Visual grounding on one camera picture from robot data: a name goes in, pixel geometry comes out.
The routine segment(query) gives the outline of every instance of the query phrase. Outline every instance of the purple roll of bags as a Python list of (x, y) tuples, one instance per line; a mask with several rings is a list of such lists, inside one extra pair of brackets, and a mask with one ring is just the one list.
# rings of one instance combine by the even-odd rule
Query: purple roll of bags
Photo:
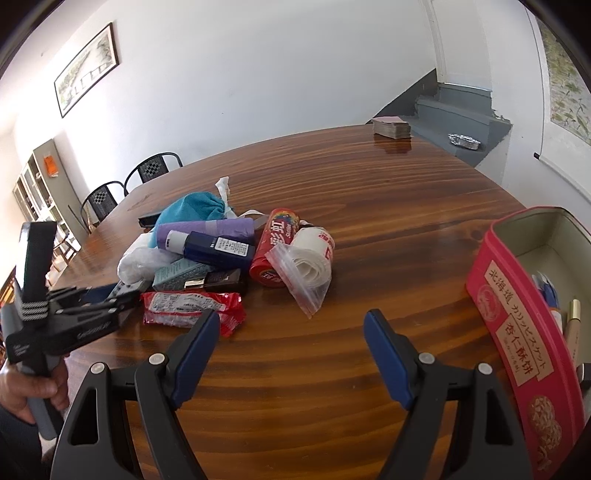
[(197, 222), (163, 223), (156, 230), (156, 244), (165, 249), (166, 237), (171, 230), (182, 233), (199, 232), (211, 236), (222, 236), (237, 242), (254, 244), (255, 221), (252, 218), (227, 218)]

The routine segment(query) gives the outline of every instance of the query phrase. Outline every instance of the stack of paper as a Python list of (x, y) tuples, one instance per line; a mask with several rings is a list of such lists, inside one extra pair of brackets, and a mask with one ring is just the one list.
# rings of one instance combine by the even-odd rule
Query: stack of paper
[(377, 116), (372, 118), (374, 133), (397, 140), (410, 138), (410, 125), (399, 116)]

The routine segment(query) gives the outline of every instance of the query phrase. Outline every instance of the dark sleeve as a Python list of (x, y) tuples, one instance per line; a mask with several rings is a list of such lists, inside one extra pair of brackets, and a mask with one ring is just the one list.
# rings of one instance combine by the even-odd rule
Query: dark sleeve
[(37, 426), (29, 425), (0, 406), (0, 479), (47, 480), (41, 463)]

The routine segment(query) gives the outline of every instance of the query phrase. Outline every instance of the wooden table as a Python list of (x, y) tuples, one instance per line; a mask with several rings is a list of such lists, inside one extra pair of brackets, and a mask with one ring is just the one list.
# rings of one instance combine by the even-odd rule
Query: wooden table
[[(333, 281), (312, 320), (286, 289), (253, 286), (246, 322), (221, 340), (178, 411), (210, 479), (375, 479), (405, 411), (388, 397), (363, 339), (379, 308), (419, 351), (472, 368), (500, 357), (464, 283), (492, 220), (521, 208), (495, 183), (418, 138), (393, 141), (370, 126), (277, 138), (187, 165), (130, 192), (93, 233), (58, 287), (117, 280), (117, 263), (141, 233), (138, 217), (230, 177), (238, 213), (289, 207), (336, 242)], [(88, 367), (136, 364), (181, 333), (143, 325), (72, 353), (72, 397)], [(453, 425), (446, 410), (430, 478), (441, 469)], [(142, 469), (158, 478), (138, 409), (130, 423)]]

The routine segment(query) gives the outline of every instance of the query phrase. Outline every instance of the white roll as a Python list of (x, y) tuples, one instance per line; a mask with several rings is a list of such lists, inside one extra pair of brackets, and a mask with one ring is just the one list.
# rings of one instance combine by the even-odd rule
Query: white roll
[(302, 280), (310, 288), (330, 281), (335, 241), (320, 227), (299, 230), (291, 242), (291, 256)]

